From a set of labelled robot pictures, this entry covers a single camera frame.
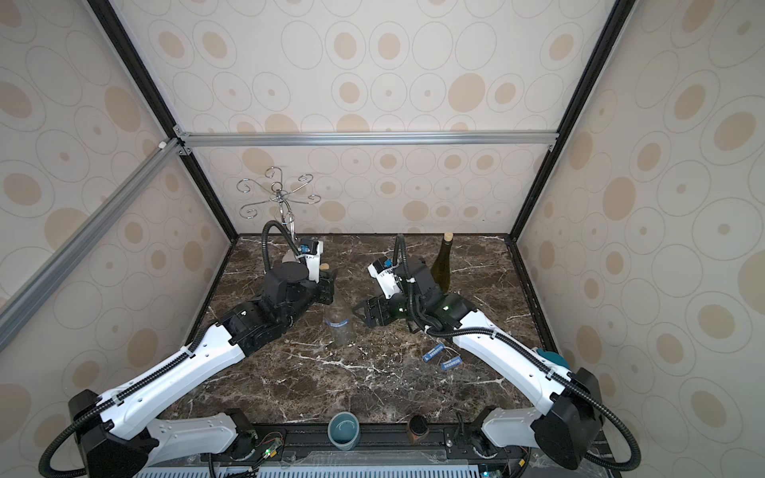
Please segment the tall clear corked bottle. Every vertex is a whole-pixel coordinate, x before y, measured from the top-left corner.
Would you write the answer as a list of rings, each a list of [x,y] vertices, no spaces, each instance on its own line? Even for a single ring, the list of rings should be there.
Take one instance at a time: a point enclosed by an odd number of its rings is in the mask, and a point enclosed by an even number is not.
[[[352,342],[353,328],[351,324],[352,314],[351,306],[337,282],[338,271],[330,267],[328,263],[320,266],[322,273],[327,273],[333,279],[333,302],[326,307],[324,322],[329,327],[333,347],[340,349],[348,346]]]

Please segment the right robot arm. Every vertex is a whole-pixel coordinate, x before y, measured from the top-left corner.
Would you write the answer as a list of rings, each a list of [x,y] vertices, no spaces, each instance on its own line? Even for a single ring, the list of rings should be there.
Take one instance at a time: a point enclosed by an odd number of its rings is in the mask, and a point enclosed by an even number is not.
[[[641,465],[637,438],[603,404],[591,372],[572,372],[560,356],[546,357],[524,346],[472,302],[442,290],[428,265],[408,256],[404,235],[394,239],[391,257],[375,259],[368,270],[382,291],[354,310],[368,328],[404,320],[413,333],[450,341],[473,354],[530,401],[528,408],[494,408],[486,414],[472,438],[479,456],[518,446],[538,448],[572,470],[584,460],[619,472]]]

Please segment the dark green wine bottle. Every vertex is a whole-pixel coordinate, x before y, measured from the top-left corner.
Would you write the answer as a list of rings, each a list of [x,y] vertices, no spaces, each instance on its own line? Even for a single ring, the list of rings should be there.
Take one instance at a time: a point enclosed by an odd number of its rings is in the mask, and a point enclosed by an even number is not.
[[[444,233],[436,259],[430,269],[434,281],[438,284],[443,294],[447,294],[450,288],[450,253],[452,244],[453,234],[451,232]]]

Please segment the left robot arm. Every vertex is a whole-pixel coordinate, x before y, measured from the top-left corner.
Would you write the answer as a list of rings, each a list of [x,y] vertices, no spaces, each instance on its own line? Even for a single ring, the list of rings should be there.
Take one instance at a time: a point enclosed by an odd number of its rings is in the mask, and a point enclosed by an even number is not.
[[[211,376],[280,339],[311,306],[332,303],[336,275],[321,268],[322,241],[294,240],[271,220],[261,245],[261,294],[141,376],[102,394],[84,390],[72,398],[72,422],[43,452],[41,476],[133,477],[159,462],[225,452],[247,438],[249,422],[237,410],[179,421],[159,415]]]

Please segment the blue peeled label strip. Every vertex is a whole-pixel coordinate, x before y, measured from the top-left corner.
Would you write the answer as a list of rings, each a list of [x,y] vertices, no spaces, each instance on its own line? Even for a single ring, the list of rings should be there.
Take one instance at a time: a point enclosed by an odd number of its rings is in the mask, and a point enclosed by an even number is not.
[[[462,364],[462,358],[455,357],[451,358],[450,360],[446,360],[445,362],[442,362],[439,366],[441,370],[451,370],[452,368],[456,368]]]

